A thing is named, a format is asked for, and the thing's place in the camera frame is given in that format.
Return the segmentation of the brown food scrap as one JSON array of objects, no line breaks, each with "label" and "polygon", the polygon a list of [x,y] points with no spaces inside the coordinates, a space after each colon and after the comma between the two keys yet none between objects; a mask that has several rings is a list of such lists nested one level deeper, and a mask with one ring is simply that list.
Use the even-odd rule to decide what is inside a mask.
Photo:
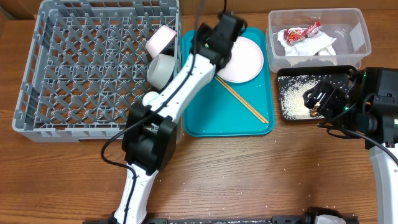
[{"label": "brown food scrap", "polygon": [[310,110],[310,116],[313,117],[313,118],[315,118],[315,117],[317,117],[318,115],[319,115],[318,106],[315,105],[314,108],[312,108],[312,109]]}]

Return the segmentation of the white rice pile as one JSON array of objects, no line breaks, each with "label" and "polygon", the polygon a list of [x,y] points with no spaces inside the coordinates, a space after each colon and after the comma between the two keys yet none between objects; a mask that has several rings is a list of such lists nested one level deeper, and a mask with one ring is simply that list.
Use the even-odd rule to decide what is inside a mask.
[{"label": "white rice pile", "polygon": [[304,105],[303,94],[313,88],[317,79],[310,76],[283,76],[278,79],[282,115],[286,120],[313,119],[310,110]]}]

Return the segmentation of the large white round plate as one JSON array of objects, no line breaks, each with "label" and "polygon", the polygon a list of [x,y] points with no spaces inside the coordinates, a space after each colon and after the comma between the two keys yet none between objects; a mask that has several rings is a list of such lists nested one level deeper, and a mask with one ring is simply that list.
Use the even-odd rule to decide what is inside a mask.
[{"label": "large white round plate", "polygon": [[238,37],[231,53],[230,61],[218,72],[218,76],[223,80],[232,83],[248,82],[262,70],[264,56],[254,41]]}]

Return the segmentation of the grey small bowl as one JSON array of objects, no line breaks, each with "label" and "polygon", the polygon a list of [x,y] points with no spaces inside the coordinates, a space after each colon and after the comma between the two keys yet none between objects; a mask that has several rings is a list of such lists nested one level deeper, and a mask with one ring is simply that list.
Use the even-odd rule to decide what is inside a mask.
[{"label": "grey small bowl", "polygon": [[147,70],[147,81],[156,89],[163,89],[174,74],[175,58],[158,54],[151,61]]}]

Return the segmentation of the white plastic cup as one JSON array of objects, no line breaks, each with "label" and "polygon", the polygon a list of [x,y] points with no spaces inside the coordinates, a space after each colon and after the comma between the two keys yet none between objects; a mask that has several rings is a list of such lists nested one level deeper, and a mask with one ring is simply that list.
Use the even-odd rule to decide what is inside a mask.
[{"label": "white plastic cup", "polygon": [[142,98],[142,105],[147,106],[152,100],[157,98],[159,94],[156,91],[150,91],[146,93]]}]

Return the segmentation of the white shallow bowl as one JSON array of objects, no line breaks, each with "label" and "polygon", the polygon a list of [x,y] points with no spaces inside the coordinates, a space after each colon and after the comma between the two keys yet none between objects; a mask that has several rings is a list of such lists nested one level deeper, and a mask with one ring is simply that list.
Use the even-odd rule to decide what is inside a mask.
[{"label": "white shallow bowl", "polygon": [[149,55],[155,58],[158,54],[165,49],[171,41],[174,40],[177,32],[166,25],[160,26],[160,28],[154,33],[154,35],[147,41],[145,47]]}]

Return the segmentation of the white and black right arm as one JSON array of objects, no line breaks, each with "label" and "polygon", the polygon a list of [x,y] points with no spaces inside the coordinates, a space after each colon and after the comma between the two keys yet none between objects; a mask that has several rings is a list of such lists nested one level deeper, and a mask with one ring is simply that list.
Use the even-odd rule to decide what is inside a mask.
[{"label": "white and black right arm", "polygon": [[348,75],[348,91],[318,82],[304,105],[324,117],[329,135],[363,139],[376,180],[377,221],[397,223],[397,70],[369,67]]}]

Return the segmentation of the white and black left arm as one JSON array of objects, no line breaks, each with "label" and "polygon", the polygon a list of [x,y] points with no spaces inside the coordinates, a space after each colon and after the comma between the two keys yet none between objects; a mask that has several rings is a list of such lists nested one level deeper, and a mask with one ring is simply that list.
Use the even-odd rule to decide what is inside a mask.
[{"label": "white and black left arm", "polygon": [[196,24],[192,46],[184,66],[164,90],[147,105],[134,103],[126,128],[109,139],[122,137],[127,170],[121,203],[110,223],[142,223],[156,175],[169,163],[176,148],[177,125],[185,108],[232,57],[233,44],[247,29],[247,22],[230,12],[218,16],[211,28]]}]

